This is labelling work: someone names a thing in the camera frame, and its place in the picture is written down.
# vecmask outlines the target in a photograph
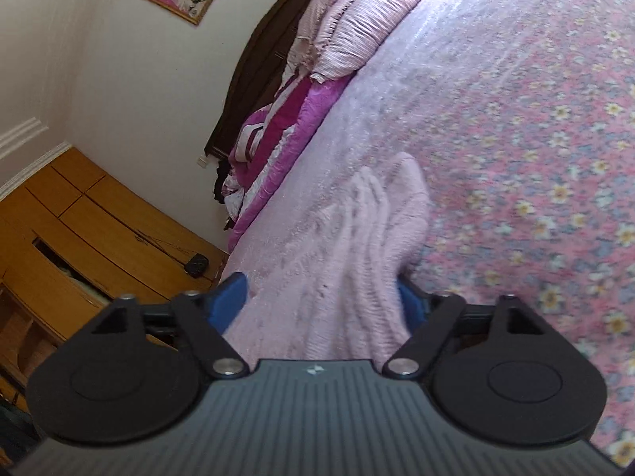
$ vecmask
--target electrical outlet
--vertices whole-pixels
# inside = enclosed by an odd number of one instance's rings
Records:
[[[196,164],[198,164],[201,168],[207,168],[207,164],[210,162],[206,155],[201,155],[199,159],[196,160]]]

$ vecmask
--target circular cover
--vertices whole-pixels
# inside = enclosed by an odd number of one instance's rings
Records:
[[[433,379],[442,410],[498,443],[528,447],[589,436],[606,402],[601,375],[572,346],[555,349],[539,338],[514,335],[442,360]]]
[[[139,440],[177,421],[197,397],[198,370],[177,351],[99,338],[84,347],[77,355],[62,346],[29,380],[29,408],[54,438],[93,445]]]

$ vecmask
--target pink bedspread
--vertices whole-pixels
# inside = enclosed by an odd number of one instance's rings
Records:
[[[628,463],[634,45],[635,0],[423,0],[349,84],[226,273],[246,272],[257,294],[344,181],[409,152],[434,203],[414,281],[472,303],[513,292],[542,312],[604,374],[593,441]]]

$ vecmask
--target wooden cabinet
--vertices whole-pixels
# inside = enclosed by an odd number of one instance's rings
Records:
[[[185,273],[196,253],[210,266]],[[24,410],[33,370],[123,293],[207,291],[227,255],[72,148],[0,202],[0,392]]]

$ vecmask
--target dark wooden headboard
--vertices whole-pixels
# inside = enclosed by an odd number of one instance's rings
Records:
[[[258,23],[234,71],[223,114],[205,145],[206,154],[226,158],[246,118],[273,100],[298,22],[310,1],[278,0]]]

